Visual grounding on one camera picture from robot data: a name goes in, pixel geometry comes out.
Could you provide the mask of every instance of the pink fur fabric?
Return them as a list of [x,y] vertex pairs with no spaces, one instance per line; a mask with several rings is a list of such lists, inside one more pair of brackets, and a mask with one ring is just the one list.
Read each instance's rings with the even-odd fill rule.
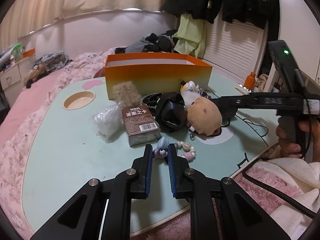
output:
[[[52,91],[48,93],[41,108],[29,115],[20,126],[18,132],[7,141],[0,152],[0,204],[17,232],[25,240],[29,240],[33,231],[28,226],[21,205],[21,187],[25,166],[30,148],[38,128],[57,94],[69,84],[93,78],[94,74],[103,68],[107,55],[114,54],[113,49],[102,53],[84,53],[75,58],[58,77]],[[250,169],[252,177],[259,179],[284,193],[295,196],[299,190],[262,169]],[[235,178],[236,182],[261,205],[271,213],[282,200],[271,193],[245,180],[242,175]],[[190,239],[190,213],[185,212],[178,217],[142,235],[134,240],[187,240]]]

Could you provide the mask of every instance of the white drawer cabinet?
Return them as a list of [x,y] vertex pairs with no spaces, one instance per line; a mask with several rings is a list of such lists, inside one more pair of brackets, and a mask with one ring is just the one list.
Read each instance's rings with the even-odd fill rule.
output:
[[18,98],[24,87],[23,80],[33,68],[36,56],[32,55],[20,60],[15,65],[0,73],[0,82],[10,107]]

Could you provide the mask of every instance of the drawer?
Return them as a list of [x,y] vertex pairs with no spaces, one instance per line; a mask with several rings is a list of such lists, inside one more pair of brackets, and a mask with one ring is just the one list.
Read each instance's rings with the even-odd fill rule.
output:
[[13,68],[10,68],[9,70],[5,71],[2,76],[0,76],[0,82],[2,85],[2,89],[5,90],[10,85],[19,82],[21,79],[20,73],[19,73],[19,66],[18,64],[15,65]]

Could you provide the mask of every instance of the white shutter panel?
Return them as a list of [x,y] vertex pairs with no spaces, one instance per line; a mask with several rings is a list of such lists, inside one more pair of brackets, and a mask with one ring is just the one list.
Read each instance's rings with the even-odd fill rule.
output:
[[254,72],[256,65],[261,62],[260,48],[263,46],[264,30],[250,23],[233,23],[222,21],[222,12],[208,24],[207,44],[204,59],[224,68],[238,77],[245,79]]

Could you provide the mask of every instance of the table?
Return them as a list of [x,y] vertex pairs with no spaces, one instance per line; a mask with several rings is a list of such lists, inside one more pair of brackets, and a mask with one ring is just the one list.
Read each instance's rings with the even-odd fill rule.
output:
[[[82,91],[86,82],[69,85],[57,95],[30,150],[23,181],[22,206],[34,231],[88,180],[114,178],[130,168],[135,158],[143,155],[144,145],[129,147],[124,130],[116,133],[112,143],[106,143],[97,135],[92,116],[114,103],[108,100],[105,84],[90,89],[96,93],[96,98],[89,105],[73,111],[63,109],[63,101]],[[239,95],[235,87],[237,84],[233,81],[212,73],[208,89],[218,96]],[[265,133],[265,129],[251,128],[243,118],[269,128],[265,142],[259,136]],[[251,160],[267,147],[266,144],[275,143],[276,126],[277,117],[273,110],[241,109],[230,126],[222,129],[224,135],[213,141],[196,138],[191,142],[187,129],[167,136],[170,143],[177,140],[191,142],[196,148],[196,158],[189,163],[190,167],[207,177],[221,179],[239,169],[244,153]],[[172,198],[168,167],[163,159],[155,159],[149,198],[132,200],[131,233],[158,225],[187,206],[187,201]]]

